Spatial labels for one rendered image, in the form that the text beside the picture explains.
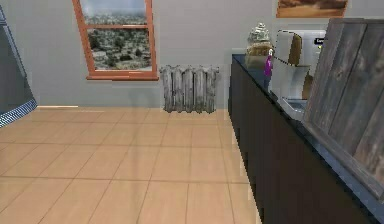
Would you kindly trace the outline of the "purple bottle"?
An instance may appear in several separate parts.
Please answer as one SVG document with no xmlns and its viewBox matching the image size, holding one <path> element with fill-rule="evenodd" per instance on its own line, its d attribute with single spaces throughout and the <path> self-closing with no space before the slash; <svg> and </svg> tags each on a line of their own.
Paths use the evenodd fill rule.
<svg viewBox="0 0 384 224">
<path fill-rule="evenodd" d="M 268 88 L 269 81 L 270 81 L 270 78 L 272 76 L 272 68 L 273 68 L 272 59 L 273 59 L 273 50 L 270 49 L 268 51 L 268 56 L 267 56 L 265 66 L 264 66 L 264 76 L 265 76 L 264 87 L 265 88 Z"/>
</svg>

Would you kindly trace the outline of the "orange framed wall picture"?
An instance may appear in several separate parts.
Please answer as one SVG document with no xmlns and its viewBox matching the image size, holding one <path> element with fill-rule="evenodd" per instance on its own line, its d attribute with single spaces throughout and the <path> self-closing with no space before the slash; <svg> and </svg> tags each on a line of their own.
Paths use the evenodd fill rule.
<svg viewBox="0 0 384 224">
<path fill-rule="evenodd" d="M 343 17 L 348 0 L 278 0 L 277 18 Z"/>
</svg>

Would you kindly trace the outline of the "white coffee machine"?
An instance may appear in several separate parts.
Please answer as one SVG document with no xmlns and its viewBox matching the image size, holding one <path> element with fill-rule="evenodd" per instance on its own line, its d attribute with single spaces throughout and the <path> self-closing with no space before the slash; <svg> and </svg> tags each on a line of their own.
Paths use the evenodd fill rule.
<svg viewBox="0 0 384 224">
<path fill-rule="evenodd" d="M 270 93 L 292 119 L 301 121 L 305 79 L 314 78 L 325 30 L 279 30 L 273 53 Z"/>
</svg>

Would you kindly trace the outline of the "orange framed window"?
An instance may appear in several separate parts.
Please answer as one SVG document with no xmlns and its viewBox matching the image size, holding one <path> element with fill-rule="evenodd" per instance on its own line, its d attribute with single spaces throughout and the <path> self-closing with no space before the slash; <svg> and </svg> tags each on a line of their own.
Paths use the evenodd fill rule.
<svg viewBox="0 0 384 224">
<path fill-rule="evenodd" d="M 72 0 L 89 80 L 158 79 L 152 0 Z"/>
</svg>

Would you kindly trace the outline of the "glass jar with lid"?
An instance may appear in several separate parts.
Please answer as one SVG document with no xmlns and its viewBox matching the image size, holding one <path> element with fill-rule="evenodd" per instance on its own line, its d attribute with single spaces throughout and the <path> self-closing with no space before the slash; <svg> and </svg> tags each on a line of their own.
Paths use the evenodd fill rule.
<svg viewBox="0 0 384 224">
<path fill-rule="evenodd" d="M 269 31 L 262 22 L 251 29 L 247 42 L 246 54 L 250 56 L 267 56 L 273 48 Z"/>
</svg>

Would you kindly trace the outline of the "grey wooden plank crate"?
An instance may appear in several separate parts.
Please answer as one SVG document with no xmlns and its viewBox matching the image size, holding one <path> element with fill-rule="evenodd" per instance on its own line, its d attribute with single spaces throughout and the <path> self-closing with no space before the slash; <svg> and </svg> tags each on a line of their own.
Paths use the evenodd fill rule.
<svg viewBox="0 0 384 224">
<path fill-rule="evenodd" d="M 384 19 L 329 20 L 303 124 L 384 202 Z"/>
</svg>

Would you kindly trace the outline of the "grey ribbed radiator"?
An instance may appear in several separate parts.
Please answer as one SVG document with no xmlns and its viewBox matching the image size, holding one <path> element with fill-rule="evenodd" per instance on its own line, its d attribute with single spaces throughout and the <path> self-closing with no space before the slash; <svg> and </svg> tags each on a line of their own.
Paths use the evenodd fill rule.
<svg viewBox="0 0 384 224">
<path fill-rule="evenodd" d="M 166 65 L 159 69 L 164 87 L 164 110 L 213 113 L 216 110 L 218 67 Z"/>
</svg>

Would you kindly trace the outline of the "dark brown counter cabinet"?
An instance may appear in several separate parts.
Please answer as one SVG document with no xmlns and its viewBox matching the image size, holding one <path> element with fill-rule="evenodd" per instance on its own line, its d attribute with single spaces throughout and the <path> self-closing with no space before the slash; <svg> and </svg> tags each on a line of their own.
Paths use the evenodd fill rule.
<svg viewBox="0 0 384 224">
<path fill-rule="evenodd" d="M 384 224 L 384 204 L 231 56 L 228 110 L 262 224 Z"/>
</svg>

